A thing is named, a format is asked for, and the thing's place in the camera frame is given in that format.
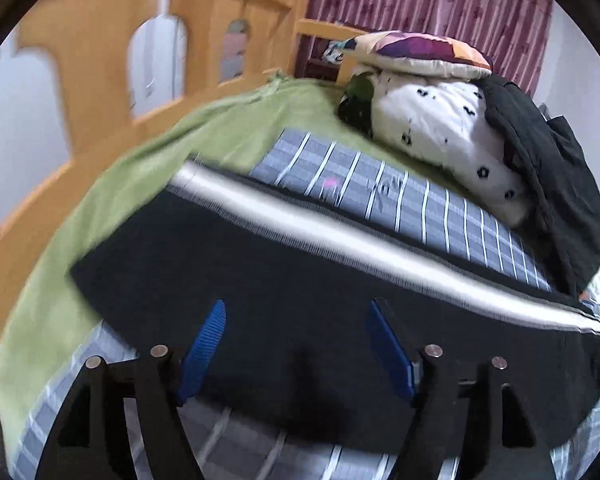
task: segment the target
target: blue gripper pad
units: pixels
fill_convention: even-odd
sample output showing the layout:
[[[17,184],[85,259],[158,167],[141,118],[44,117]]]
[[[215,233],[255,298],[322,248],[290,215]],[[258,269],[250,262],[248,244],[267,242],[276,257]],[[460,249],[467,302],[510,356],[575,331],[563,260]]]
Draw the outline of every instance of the blue gripper pad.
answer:
[[[222,339],[225,324],[226,309],[224,303],[218,300],[182,360],[182,378],[180,389],[176,393],[181,403],[184,404],[187,399],[193,397],[200,390],[206,369]]]
[[[394,393],[398,397],[410,401],[417,390],[413,363],[400,346],[398,338],[375,301],[371,302],[366,313],[365,328],[369,335],[371,348],[389,375]]]

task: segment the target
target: wooden bed frame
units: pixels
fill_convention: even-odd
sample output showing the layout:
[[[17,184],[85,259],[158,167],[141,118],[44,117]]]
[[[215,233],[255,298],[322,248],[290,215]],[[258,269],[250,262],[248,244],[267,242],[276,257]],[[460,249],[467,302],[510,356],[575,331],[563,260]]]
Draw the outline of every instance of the wooden bed frame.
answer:
[[[300,34],[345,40],[355,28],[305,19],[308,0],[171,0],[187,28],[184,96],[133,120],[126,58],[134,31],[155,16],[157,0],[40,0],[21,20],[20,48],[54,58],[71,160],[48,176],[0,226],[0,332],[55,230],[120,155],[173,126],[193,108],[292,74]],[[244,75],[219,83],[222,40],[233,20],[248,23]],[[338,82],[354,62],[345,58]]]

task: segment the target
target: pink curtain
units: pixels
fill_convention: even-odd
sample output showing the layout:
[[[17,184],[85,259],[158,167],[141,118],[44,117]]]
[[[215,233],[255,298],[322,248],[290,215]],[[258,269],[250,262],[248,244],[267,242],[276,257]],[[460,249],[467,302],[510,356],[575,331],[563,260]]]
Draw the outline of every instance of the pink curtain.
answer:
[[[494,69],[533,94],[551,20],[552,0],[310,0],[308,17],[373,30],[449,36],[486,54]],[[297,73],[320,57],[315,39],[301,42]]]

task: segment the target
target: bed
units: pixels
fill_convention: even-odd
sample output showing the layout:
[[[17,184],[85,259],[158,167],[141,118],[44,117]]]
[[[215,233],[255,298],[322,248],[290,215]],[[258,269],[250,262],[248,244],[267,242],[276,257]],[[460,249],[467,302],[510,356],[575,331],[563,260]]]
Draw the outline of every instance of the bed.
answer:
[[[340,65],[336,85],[278,73],[293,72],[298,35],[342,41],[358,33],[305,19],[307,2],[171,0],[190,37],[184,97],[136,120],[128,110],[126,48],[154,14],[152,0],[40,0],[22,20],[20,47],[42,47],[56,60],[73,156],[0,227],[0,425],[11,472],[41,392],[99,323],[68,269],[158,193],[191,153],[246,174],[292,126],[466,195],[445,173],[339,121],[334,109],[352,60]],[[103,14],[106,23],[97,19]],[[218,46],[235,20],[248,24],[244,69],[219,83]],[[237,55],[235,43],[237,50],[225,50]],[[596,431],[600,440],[600,424]]]

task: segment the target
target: round metal pin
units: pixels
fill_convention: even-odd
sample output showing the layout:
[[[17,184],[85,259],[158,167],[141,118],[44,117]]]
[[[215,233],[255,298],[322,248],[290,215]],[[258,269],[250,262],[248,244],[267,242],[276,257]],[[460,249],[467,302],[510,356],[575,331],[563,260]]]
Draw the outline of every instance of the round metal pin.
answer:
[[[507,360],[504,357],[493,357],[491,358],[491,364],[498,370],[504,370],[507,367]]]
[[[87,368],[93,369],[93,368],[97,368],[98,366],[100,366],[101,362],[102,362],[102,359],[99,356],[92,355],[84,362],[84,365]]]
[[[442,355],[442,348],[438,345],[427,345],[424,347],[424,351],[430,357],[440,357]]]
[[[163,357],[167,355],[168,351],[169,349],[167,348],[167,345],[156,345],[151,348],[151,355],[153,357]]]

